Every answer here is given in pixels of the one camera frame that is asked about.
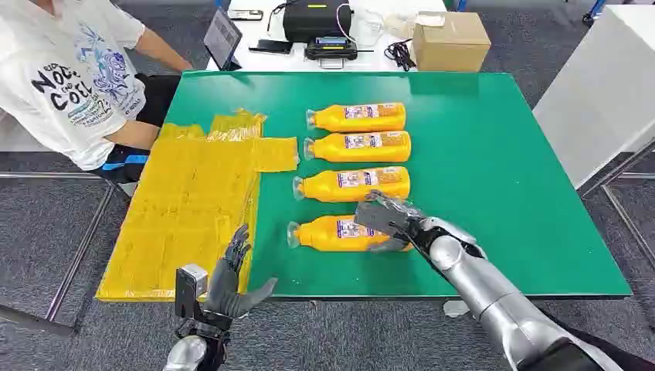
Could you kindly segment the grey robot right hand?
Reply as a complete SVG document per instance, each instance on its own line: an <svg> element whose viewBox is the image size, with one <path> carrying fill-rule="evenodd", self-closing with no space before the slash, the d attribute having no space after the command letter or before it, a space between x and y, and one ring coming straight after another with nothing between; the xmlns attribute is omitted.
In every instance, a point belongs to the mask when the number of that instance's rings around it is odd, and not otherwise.
<svg viewBox="0 0 655 371"><path fill-rule="evenodd" d="M355 222L386 239L370 243L368 252L400 252L406 248L424 247L428 230L424 227L426 215L413 203L386 195L380 190L369 192L355 210Z"/></svg>

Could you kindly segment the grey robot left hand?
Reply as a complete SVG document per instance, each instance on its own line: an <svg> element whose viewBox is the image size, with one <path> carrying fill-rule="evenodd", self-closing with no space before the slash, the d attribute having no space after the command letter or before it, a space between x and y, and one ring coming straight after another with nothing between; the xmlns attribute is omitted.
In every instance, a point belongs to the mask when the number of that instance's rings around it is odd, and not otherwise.
<svg viewBox="0 0 655 371"><path fill-rule="evenodd" d="M236 230L225 253L217 261L209 280L205 300L207 310L230 318L240 318L273 293L278 279L271 277L261 288L245 294L237 292L239 274L251 245L247 243L249 227L244 223Z"/></svg>

